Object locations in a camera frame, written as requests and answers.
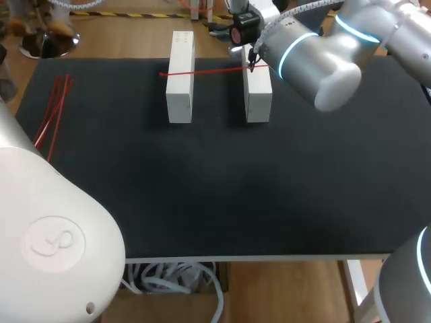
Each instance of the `metal stand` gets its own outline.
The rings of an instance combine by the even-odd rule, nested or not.
[[[22,38],[20,52],[31,59],[53,59],[68,54],[78,43],[79,34],[69,37],[39,29]]]

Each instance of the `white cable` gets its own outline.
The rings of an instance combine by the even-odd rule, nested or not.
[[[144,290],[140,290],[135,280],[139,276],[140,264],[136,264],[133,269],[133,264],[127,265],[127,279],[121,280],[121,283],[130,289],[135,294],[143,293],[193,293],[196,291],[199,283],[214,282],[215,291],[217,293],[218,305],[211,320],[211,323],[217,323],[223,312],[224,299],[222,287],[216,276],[216,263],[212,262],[212,269],[198,262],[183,262],[183,263],[151,263],[148,264],[141,273],[141,284]],[[203,274],[209,276],[209,281],[204,279]]]
[[[105,0],[94,0],[92,2],[86,3],[85,5],[70,5],[68,3],[64,3],[64,2],[59,1],[59,0],[48,0],[48,1],[51,2],[53,5],[58,5],[60,7],[63,7],[63,8],[69,9],[69,10],[79,11],[79,10],[84,10],[84,9],[89,9],[89,8],[95,7],[99,4],[101,4]]]
[[[223,305],[224,305],[222,286],[220,286],[220,282],[218,281],[217,276],[214,274],[214,272],[211,269],[209,269],[206,266],[203,266],[198,262],[192,262],[191,264],[193,267],[201,269],[203,272],[207,273],[214,281],[215,291],[217,292],[218,304],[217,304],[217,309],[215,310],[213,319],[211,320],[211,323],[217,323],[220,319],[220,316],[222,316]]]
[[[187,287],[180,286],[179,284],[172,283],[170,281],[167,281],[166,279],[161,279],[157,277],[145,277],[143,279],[144,284],[154,284],[158,286],[163,286],[166,289],[157,288],[157,287],[149,287],[148,290],[154,292],[154,293],[184,293],[184,294],[190,294],[191,289]]]
[[[344,2],[344,0],[320,0],[307,3],[305,5],[300,5],[299,7],[283,12],[280,16],[277,17],[277,19],[267,24],[266,27],[262,30],[260,37],[257,39],[256,44],[253,47],[253,51],[255,53],[258,53],[267,35],[271,33],[272,29],[276,27],[276,25],[278,25],[281,21],[285,20],[287,17],[297,15],[308,10],[324,7],[326,5],[335,5],[336,3],[341,2]]]

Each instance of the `logo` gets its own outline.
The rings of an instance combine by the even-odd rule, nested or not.
[[[86,240],[81,228],[65,217],[43,217],[33,222],[22,242],[24,258],[38,270],[66,271],[84,255]]]

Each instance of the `cable bundle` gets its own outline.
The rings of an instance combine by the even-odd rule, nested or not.
[[[151,263],[141,272],[141,264],[127,265],[127,280],[121,283],[135,294],[143,293],[184,293],[196,292],[202,282],[206,285],[214,283],[218,297],[218,305],[211,323],[217,323],[223,312],[223,292],[216,276],[216,264],[213,270],[198,262]]]
[[[39,130],[33,139],[33,144],[36,146],[37,149],[40,149],[40,147],[43,144],[43,141],[46,137],[46,133],[48,131],[48,128],[50,125],[54,122],[54,118],[57,115],[57,121],[55,123],[55,129],[54,129],[54,135],[53,139],[51,140],[51,145],[49,147],[49,153],[47,157],[47,162],[49,163],[51,161],[51,157],[53,155],[53,149],[55,146],[55,141],[57,140],[57,134],[59,132],[59,125],[60,125],[60,119],[61,115],[63,113],[63,105],[65,102],[65,98],[67,94],[69,93],[69,90],[71,86],[73,85],[73,79],[69,80],[69,74],[66,75],[65,83],[62,85],[63,77],[57,76],[55,78],[54,86],[51,90],[51,95],[48,102],[48,108],[45,111],[45,115],[43,117],[43,121],[40,124]]]

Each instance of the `yellow and black tape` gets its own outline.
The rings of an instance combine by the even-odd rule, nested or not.
[[[96,16],[96,17],[123,17],[123,18],[145,18],[145,19],[155,19],[155,18],[190,18],[189,14],[173,13],[173,14],[163,14],[163,13],[116,13],[116,12],[106,12],[106,11],[72,11],[71,15],[78,16]],[[229,20],[232,19],[231,15],[213,15],[215,20]]]

